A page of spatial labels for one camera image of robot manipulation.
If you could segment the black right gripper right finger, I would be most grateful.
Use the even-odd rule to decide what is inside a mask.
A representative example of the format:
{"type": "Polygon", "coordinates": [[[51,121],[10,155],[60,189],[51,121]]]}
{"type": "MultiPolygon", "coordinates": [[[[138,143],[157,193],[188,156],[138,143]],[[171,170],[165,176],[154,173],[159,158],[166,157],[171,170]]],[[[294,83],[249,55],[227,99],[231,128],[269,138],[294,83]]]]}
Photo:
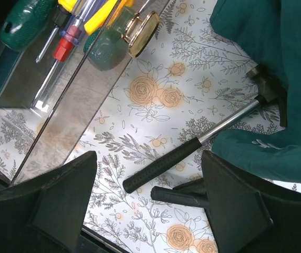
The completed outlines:
{"type": "Polygon", "coordinates": [[[202,155],[207,218],[219,252],[301,252],[301,193],[202,155]]]}

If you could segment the green stubby screwdriver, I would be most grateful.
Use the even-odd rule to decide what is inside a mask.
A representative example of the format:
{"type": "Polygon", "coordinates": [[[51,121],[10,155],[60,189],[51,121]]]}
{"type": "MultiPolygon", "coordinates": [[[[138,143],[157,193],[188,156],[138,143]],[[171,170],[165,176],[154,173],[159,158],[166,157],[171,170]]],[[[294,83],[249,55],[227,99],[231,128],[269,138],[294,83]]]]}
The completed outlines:
{"type": "Polygon", "coordinates": [[[122,39],[122,34],[134,15],[131,7],[124,6],[112,24],[104,29],[87,57],[96,69],[111,70],[125,58],[128,44],[122,39]]]}

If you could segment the orange yellow screwdriver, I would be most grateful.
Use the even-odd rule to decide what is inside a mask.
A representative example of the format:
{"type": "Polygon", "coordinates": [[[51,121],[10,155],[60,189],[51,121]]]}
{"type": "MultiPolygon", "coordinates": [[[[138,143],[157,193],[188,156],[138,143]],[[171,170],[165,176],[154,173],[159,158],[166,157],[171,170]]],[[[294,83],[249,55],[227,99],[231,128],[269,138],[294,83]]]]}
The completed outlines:
{"type": "Polygon", "coordinates": [[[72,12],[76,3],[77,0],[58,0],[58,4],[70,13],[72,12]]]}

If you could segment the blue red screwdriver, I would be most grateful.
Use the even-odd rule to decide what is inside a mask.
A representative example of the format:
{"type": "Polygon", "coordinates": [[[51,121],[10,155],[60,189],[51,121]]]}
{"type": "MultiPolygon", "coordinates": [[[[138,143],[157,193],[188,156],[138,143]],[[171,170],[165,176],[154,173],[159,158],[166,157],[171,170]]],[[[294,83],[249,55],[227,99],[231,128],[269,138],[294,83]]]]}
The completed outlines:
{"type": "Polygon", "coordinates": [[[37,104],[38,99],[47,88],[58,65],[66,61],[74,47],[79,46],[84,35],[85,22],[87,22],[105,3],[105,1],[77,1],[70,13],[57,2],[57,10],[53,17],[55,27],[36,58],[36,63],[41,61],[56,34],[59,34],[61,39],[53,55],[55,61],[35,95],[32,106],[37,104]]]}

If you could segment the clear acrylic drawer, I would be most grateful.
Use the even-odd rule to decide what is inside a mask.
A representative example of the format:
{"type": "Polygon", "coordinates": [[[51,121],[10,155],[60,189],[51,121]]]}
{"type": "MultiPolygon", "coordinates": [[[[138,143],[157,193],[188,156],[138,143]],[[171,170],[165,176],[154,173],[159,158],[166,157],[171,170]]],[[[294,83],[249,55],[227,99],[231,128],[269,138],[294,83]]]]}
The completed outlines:
{"type": "MultiPolygon", "coordinates": [[[[142,18],[155,11],[162,17],[166,1],[135,1],[131,7],[142,18]]],[[[95,38],[83,37],[55,70],[35,106],[32,101],[43,84],[53,58],[33,62],[30,47],[19,56],[0,94],[0,184],[12,186],[65,163],[132,58],[100,71],[87,59],[118,6],[95,38]]]]}

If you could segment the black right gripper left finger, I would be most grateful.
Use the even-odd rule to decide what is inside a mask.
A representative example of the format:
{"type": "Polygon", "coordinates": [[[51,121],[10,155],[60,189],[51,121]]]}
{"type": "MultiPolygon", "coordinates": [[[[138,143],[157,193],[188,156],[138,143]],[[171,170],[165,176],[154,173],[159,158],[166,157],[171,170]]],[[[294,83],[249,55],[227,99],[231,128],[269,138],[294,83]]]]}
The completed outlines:
{"type": "Polygon", "coordinates": [[[0,190],[0,252],[75,252],[96,172],[88,151],[0,190]]]}

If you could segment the yellow black screwdriver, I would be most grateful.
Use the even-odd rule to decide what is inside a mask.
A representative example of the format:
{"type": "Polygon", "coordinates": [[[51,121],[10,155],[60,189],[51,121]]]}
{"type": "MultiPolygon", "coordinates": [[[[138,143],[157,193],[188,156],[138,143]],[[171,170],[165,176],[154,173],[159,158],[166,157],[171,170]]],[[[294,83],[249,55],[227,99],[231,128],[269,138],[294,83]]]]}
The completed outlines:
{"type": "MultiPolygon", "coordinates": [[[[111,10],[115,6],[117,0],[108,0],[84,25],[84,29],[88,35],[93,34],[93,32],[101,27],[106,19],[108,18],[111,10]]],[[[114,12],[113,16],[111,17],[108,25],[116,19],[116,17],[120,14],[123,7],[132,7],[134,5],[134,0],[122,0],[114,12]]]]}

